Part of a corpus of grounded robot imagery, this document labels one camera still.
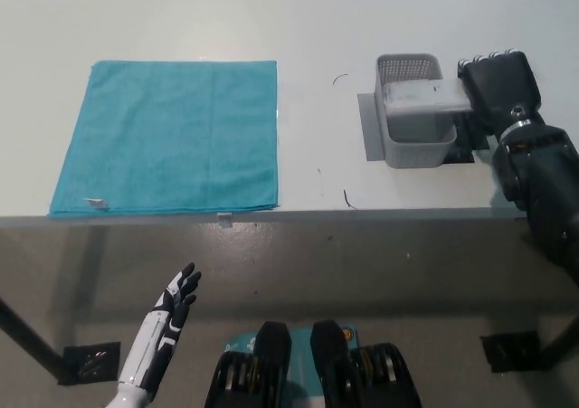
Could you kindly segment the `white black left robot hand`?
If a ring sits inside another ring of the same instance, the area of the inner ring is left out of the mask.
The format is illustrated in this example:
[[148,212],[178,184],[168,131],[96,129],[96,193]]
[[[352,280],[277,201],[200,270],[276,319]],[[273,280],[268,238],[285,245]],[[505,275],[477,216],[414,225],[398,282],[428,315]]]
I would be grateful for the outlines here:
[[201,272],[191,262],[167,284],[146,314],[119,376],[123,384],[157,393],[184,328]]

